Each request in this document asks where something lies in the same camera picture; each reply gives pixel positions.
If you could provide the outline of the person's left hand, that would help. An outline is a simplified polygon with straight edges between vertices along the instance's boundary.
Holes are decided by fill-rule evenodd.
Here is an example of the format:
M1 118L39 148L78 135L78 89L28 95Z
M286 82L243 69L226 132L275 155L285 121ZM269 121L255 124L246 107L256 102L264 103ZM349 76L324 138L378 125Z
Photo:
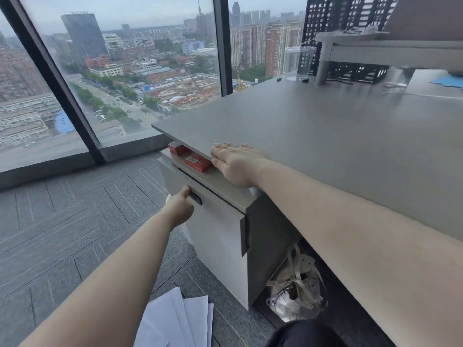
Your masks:
M180 191L170 196L162 209L162 213L166 216L171 229L185 223L192 216L192 214L182 214L182 210L180 209Z

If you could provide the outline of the person's right hand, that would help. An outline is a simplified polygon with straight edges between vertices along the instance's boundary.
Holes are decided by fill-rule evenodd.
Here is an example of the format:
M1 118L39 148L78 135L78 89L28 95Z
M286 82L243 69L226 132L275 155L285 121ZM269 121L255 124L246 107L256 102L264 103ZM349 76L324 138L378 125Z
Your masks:
M230 149L210 148L212 159L225 161L233 168L233 177L225 177L229 182L239 187L260 187L262 170L272 160L258 149L251 150L237 146Z

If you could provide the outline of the white cabinet drawer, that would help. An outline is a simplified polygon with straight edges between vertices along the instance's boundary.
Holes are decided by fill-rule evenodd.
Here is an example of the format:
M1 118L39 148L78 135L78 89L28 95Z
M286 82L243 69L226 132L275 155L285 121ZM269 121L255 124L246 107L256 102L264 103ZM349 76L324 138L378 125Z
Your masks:
M191 177L172 159L167 149L161 151L159 163L171 194L188 185L202 200L202 205L199 205L189 197L194 205L194 214L187 221L187 228L197 254L211 258L220 255L238 259L244 257L248 251L245 215Z

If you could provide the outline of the person's left forearm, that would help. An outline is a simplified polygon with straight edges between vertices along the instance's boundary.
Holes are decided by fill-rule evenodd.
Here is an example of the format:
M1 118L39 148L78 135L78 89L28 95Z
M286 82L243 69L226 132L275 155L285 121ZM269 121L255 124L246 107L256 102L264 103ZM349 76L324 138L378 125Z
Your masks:
M18 347L132 347L173 228L164 207Z

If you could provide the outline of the long red box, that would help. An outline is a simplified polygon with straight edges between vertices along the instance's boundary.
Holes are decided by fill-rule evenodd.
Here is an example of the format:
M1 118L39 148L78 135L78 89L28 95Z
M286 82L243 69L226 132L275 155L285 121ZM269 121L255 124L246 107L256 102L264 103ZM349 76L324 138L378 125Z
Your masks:
M191 168L201 172L206 173L213 167L211 161L206 159L205 157L200 156L199 154L193 153L184 159L186 165L190 166Z

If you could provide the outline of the small red box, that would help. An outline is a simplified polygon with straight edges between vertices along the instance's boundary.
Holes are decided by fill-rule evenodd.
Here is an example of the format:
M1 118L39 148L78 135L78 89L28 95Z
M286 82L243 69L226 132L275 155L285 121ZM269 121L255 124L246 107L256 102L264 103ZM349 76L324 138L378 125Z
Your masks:
M175 155L177 157L180 157L190 152L190 149L188 147L176 140L168 144L168 149L172 155Z

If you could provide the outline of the grey white under-desk cabinet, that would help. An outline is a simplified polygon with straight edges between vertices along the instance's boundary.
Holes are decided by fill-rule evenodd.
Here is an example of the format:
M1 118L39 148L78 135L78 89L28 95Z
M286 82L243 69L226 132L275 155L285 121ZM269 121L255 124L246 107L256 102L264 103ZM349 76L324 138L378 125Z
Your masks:
M245 210L248 251L240 259L222 255L200 257L204 266L246 309L250 309L267 282L284 262L300 233L262 191L251 188L257 198Z

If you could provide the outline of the clear plastic bag with ribbon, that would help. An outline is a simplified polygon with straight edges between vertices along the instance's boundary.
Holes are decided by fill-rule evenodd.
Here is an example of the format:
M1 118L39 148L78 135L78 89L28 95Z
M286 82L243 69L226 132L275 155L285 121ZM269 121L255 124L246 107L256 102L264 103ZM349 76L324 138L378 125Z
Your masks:
M296 244L286 261L267 282L270 297L266 303L283 321L316 319L328 306L327 289L315 259Z

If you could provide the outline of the black perforated crate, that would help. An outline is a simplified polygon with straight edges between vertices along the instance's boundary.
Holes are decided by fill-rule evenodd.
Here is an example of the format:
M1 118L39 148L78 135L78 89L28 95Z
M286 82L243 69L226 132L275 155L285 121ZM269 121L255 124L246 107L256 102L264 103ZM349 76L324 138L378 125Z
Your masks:
M382 31L398 0L308 0L302 35L304 46L316 47L310 75L316 75L322 43L315 40L320 32L341 30L352 33L377 26ZM389 66L362 63L331 62L328 78L376 84L383 80Z

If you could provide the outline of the grey desk riser shelf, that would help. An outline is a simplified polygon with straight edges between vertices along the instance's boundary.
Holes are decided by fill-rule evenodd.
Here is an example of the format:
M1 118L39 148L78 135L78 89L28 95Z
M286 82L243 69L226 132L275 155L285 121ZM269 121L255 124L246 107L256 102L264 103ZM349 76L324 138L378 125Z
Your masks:
M322 48L316 84L326 83L331 62L463 71L463 41L381 40L381 35L385 34L317 33L315 40Z

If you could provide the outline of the clear plastic lid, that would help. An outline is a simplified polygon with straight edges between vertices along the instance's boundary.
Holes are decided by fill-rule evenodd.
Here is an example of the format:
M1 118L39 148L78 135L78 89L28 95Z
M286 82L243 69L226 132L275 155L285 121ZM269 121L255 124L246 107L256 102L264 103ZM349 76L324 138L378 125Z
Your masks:
M412 67L390 66L382 84L388 88L405 88L410 83L414 72L415 68Z

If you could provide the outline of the person's dark trousers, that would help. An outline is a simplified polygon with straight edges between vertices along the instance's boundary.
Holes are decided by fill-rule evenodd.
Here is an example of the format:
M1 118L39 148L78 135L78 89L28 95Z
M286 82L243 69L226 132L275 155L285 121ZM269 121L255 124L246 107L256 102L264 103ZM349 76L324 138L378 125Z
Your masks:
M318 320L296 320L278 328L265 347L348 347L333 328Z

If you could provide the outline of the blue paper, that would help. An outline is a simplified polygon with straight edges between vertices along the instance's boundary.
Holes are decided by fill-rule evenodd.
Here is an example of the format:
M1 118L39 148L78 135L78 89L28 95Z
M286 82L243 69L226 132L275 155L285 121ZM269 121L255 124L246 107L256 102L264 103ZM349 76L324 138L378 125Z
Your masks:
M447 74L430 81L431 84L441 85L443 87L454 87L463 89L463 76Z

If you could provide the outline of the brown board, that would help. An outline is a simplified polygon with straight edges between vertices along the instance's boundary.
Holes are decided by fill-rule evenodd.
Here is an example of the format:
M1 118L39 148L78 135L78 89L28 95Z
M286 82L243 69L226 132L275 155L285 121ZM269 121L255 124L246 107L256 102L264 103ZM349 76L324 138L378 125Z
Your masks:
M463 41L463 0L398 0L384 40Z

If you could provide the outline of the dark window frame post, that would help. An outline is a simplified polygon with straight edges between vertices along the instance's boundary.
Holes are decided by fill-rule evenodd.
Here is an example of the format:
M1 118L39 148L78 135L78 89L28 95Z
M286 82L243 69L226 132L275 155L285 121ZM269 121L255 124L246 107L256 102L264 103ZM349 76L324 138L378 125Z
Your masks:
M20 0L0 0L0 10L55 94L94 162L98 165L106 163L96 134Z
M222 97L233 93L230 16L228 0L212 0Z

